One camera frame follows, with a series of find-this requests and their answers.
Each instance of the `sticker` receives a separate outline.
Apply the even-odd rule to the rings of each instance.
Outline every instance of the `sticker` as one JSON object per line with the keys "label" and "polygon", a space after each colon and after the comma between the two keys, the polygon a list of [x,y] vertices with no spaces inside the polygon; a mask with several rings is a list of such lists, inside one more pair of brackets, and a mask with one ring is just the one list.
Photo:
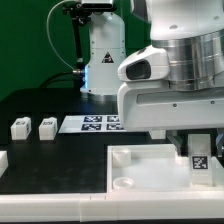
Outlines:
{"label": "sticker", "polygon": [[107,130],[108,131],[120,131],[124,130],[124,128],[121,126],[121,124],[107,124]]}
{"label": "sticker", "polygon": [[107,122],[119,122],[119,116],[108,116],[107,117]]}
{"label": "sticker", "polygon": [[25,121],[18,121],[18,122],[16,122],[16,125],[24,125],[24,124],[26,124]]}
{"label": "sticker", "polygon": [[53,122],[44,122],[43,125],[52,125]]}
{"label": "sticker", "polygon": [[86,116],[84,118],[84,122],[102,122],[103,117],[102,116]]}
{"label": "sticker", "polygon": [[82,131],[100,131],[101,124],[83,124]]}
{"label": "sticker", "polygon": [[104,57],[102,63],[114,63],[111,55],[109,52],[107,52],[106,56]]}
{"label": "sticker", "polygon": [[208,157],[207,156],[192,156],[194,170],[207,170]]}

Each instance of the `white block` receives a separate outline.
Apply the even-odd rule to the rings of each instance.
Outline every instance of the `white block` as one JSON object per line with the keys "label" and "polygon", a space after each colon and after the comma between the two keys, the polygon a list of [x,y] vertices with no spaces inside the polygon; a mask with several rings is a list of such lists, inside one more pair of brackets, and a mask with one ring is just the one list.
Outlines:
{"label": "white block", "polygon": [[31,132],[31,119],[29,117],[18,118],[11,126],[12,140],[26,140]]}
{"label": "white block", "polygon": [[54,140],[57,131],[58,125],[56,118],[44,119],[39,127],[40,140]]}
{"label": "white block", "polygon": [[149,132],[152,140],[157,139],[166,139],[166,131],[165,130],[151,130]]}
{"label": "white block", "polygon": [[0,178],[8,168],[7,152],[0,151]]}

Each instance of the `cable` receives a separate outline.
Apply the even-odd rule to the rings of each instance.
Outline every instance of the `cable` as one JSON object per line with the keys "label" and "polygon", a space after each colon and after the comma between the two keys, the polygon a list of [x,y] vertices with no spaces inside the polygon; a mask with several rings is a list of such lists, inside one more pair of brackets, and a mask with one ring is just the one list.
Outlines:
{"label": "cable", "polygon": [[52,83],[55,83],[55,82],[71,82],[71,81],[75,81],[77,79],[57,79],[57,80],[52,80],[50,82],[48,82],[44,87],[43,89],[47,88],[49,85],[51,85]]}
{"label": "cable", "polygon": [[47,37],[48,37],[48,41],[54,51],[54,53],[57,55],[57,57],[65,64],[67,65],[69,68],[74,69],[70,64],[68,64],[58,53],[58,51],[56,50],[56,48],[54,47],[54,44],[51,40],[51,34],[50,34],[50,18],[52,16],[52,13],[54,12],[54,10],[60,6],[61,4],[65,3],[65,2],[80,2],[79,0],[63,0],[59,3],[57,3],[49,12],[48,16],[47,16],[47,23],[46,23],[46,30],[47,30]]}
{"label": "cable", "polygon": [[70,72],[61,72],[61,73],[58,73],[56,75],[53,75],[52,77],[48,78],[46,81],[44,81],[40,86],[39,86],[39,89],[42,89],[44,88],[44,86],[46,86],[49,82],[51,82],[52,80],[56,79],[56,78],[59,78],[59,77],[62,77],[62,76],[66,76],[66,75],[72,75],[73,74],[73,71],[70,71]]}

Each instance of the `small white cube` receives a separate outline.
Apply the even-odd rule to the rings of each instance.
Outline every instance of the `small white cube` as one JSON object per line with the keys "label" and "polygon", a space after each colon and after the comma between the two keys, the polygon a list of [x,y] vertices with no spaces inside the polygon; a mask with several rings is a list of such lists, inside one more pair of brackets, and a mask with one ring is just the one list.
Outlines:
{"label": "small white cube", "polygon": [[29,117],[18,118],[11,126],[12,140],[26,140],[31,132],[31,119]]}
{"label": "small white cube", "polygon": [[39,127],[40,140],[54,140],[57,131],[58,124],[56,118],[44,119]]}
{"label": "small white cube", "polygon": [[7,152],[0,151],[0,177],[4,174],[8,166]]}

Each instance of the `white platform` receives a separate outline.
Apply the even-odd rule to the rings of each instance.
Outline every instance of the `white platform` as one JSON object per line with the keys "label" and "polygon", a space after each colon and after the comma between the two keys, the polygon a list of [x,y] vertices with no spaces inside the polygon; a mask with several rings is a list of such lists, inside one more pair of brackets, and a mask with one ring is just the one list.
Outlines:
{"label": "white platform", "polygon": [[[0,222],[224,219],[224,169],[215,158],[212,170],[213,187],[192,187],[188,158],[173,145],[110,146],[107,193],[0,196]],[[119,177],[134,185],[126,179],[114,189]]]}

